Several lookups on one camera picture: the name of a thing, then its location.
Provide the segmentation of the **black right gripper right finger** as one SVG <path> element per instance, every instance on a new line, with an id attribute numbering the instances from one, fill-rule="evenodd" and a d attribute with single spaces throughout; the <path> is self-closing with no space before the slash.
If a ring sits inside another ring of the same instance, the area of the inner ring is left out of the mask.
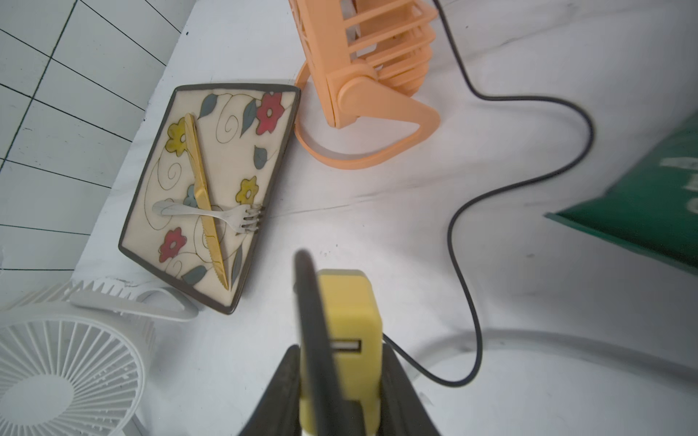
<path id="1" fill-rule="evenodd" d="M 383 344 L 379 435 L 439 436 L 414 386 L 388 344 Z"/>

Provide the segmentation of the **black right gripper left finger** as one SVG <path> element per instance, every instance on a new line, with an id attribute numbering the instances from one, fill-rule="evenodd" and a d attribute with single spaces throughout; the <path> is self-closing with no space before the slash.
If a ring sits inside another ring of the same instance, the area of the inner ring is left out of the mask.
<path id="1" fill-rule="evenodd" d="M 242 435 L 300 435 L 308 412 L 316 435 L 363 435 L 364 416 L 344 398 L 334 363 L 316 269 L 311 254 L 294 255 L 301 343 L 290 346 Z"/>

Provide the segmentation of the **yellow usb charger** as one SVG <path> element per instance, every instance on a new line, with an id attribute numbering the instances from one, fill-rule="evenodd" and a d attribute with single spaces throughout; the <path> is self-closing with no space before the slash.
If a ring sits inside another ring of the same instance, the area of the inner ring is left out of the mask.
<path id="1" fill-rule="evenodd" d="M 316 271 L 334 363 L 345 399 L 362 408 L 365 433 L 376 435 L 381 421 L 383 323 L 372 285 L 358 270 Z M 314 433 L 308 412 L 303 431 Z"/>

